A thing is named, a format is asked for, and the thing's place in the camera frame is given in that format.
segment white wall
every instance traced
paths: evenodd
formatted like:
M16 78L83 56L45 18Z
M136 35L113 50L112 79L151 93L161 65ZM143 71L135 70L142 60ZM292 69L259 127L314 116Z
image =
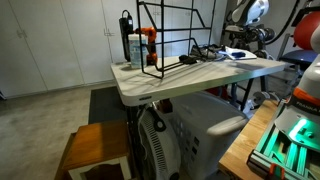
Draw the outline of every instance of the white wall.
M281 0L281 1L269 0L269 3L270 3L269 11L265 16L261 18L260 23L264 24L266 28L268 27L273 29L278 34L281 31L284 24L286 23L287 19L289 18L289 15L292 11L292 8L295 2L296 2L295 0ZM304 5L304 2L305 1L303 0L300 1L299 7L297 8L296 13L302 8L302 6ZM312 3L312 6L318 5L319 3L320 3L320 0L314 0L314 2ZM228 6L227 6L227 12L229 12L230 10L233 10L235 6L236 6L236 1L229 0ZM286 33L293 34L293 32L294 32L294 27L291 27L291 23L290 23L290 26L283 33L283 35L276 42L266 47L266 50L268 51L268 53L276 58L278 56L279 49L283 42L284 35ZM228 44L228 41L226 39L227 37L224 38L224 42ZM294 49L299 49L299 48L292 47L292 45L293 45L293 39L290 38L290 40L288 41L285 53L290 52ZM253 49L256 49L256 47L253 47L253 46L256 46L256 43L252 44L251 46Z

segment table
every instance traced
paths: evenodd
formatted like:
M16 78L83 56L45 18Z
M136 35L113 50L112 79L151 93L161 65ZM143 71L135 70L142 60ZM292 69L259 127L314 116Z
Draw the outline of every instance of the table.
M178 62L178 57L165 58L165 63ZM202 62L183 65L165 72L163 79L132 70L130 63L112 64L121 100L126 106L176 97L234 82L282 71L285 64L266 59L237 60L232 62ZM157 73L152 66L145 71Z
M233 179L263 179L247 166L248 157L259 143L277 109L277 102L266 100L250 119L219 161L219 169Z

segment wooden stool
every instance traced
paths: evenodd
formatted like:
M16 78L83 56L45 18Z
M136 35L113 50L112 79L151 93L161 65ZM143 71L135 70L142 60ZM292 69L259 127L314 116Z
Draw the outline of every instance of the wooden stool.
M85 172L102 164L120 164L125 180L131 179L130 147L125 121L81 126L75 135L62 169L73 180L87 179Z

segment green light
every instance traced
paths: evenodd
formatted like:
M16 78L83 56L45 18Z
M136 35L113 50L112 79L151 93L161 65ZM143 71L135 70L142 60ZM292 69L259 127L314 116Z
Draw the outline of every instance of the green light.
M307 124L306 119L300 119L300 121L293 127L293 129L290 131L289 136L291 139L296 140L296 135L300 131L300 129Z

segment table leg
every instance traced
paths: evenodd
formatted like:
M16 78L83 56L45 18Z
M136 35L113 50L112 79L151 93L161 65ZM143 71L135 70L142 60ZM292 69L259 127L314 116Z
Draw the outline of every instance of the table leg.
M130 135L129 138L132 145L134 163L137 167L138 173L141 176L143 173L143 169L142 169L143 166L141 161L141 157L143 156L143 153L141 151L140 136L139 136L139 130L138 130L138 117L139 117L139 112L141 112L139 111L140 109L141 108L139 108L139 106L133 106L133 107L126 106L129 135Z
M249 93L250 93L250 90L251 90L251 87L252 87L252 83L253 83L253 79L249 79L246 91L245 91L243 99L242 99L241 111L243 111L245 106L246 106L246 103L247 103L247 100L248 100L248 96L249 96Z
M269 92L268 76L261 76L260 77L260 85L261 85L261 91Z
M237 83L231 84L231 101L230 104L237 107Z

